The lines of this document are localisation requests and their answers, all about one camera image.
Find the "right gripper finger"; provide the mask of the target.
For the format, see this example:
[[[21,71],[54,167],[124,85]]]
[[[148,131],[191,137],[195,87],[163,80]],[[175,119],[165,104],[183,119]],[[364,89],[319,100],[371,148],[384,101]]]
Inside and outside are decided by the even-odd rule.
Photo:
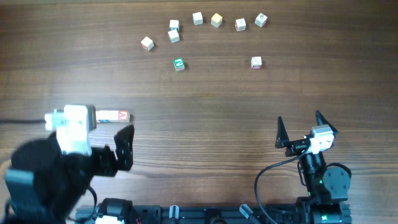
[[[283,148],[290,145],[289,136],[287,134],[283,119],[281,116],[277,119],[277,135],[275,139],[275,147]]]
[[[329,121],[326,120],[326,118],[321,114],[321,112],[319,110],[316,110],[315,117],[316,117],[317,124],[319,126],[329,125],[329,127],[333,131],[333,135],[336,136],[338,134],[338,130]]]

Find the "red letter wooden block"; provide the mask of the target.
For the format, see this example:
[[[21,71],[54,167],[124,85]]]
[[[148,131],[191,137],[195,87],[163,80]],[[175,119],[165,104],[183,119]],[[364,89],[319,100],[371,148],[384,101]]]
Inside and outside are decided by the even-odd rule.
[[[121,123],[129,123],[131,115],[128,111],[118,111],[118,121]]]

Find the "wooden block blue side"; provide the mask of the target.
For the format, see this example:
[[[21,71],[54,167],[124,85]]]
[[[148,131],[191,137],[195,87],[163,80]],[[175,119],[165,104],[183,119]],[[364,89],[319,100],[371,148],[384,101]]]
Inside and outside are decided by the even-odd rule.
[[[115,122],[115,123],[119,122],[119,111],[111,110],[111,111],[107,111],[107,113],[108,114],[107,114],[106,118],[110,122]]]

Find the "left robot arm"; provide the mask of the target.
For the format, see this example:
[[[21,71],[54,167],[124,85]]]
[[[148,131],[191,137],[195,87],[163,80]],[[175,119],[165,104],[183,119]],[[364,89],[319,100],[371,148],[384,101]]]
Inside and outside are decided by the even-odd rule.
[[[94,176],[114,177],[133,165],[134,126],[114,136],[116,150],[93,147],[89,156],[62,154],[56,134],[20,145],[12,154],[5,181],[10,199],[3,223],[65,223]]]

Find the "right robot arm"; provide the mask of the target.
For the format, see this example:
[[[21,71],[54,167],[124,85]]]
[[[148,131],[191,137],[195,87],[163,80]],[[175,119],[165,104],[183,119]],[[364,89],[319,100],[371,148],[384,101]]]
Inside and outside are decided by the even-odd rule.
[[[333,147],[338,130],[316,111],[317,125],[303,139],[291,141],[283,119],[278,117],[276,148],[284,148],[286,157],[298,156],[300,181],[306,197],[293,204],[270,207],[277,223],[351,223],[351,210],[345,202],[351,185],[351,170],[340,163],[326,163],[323,152]]]

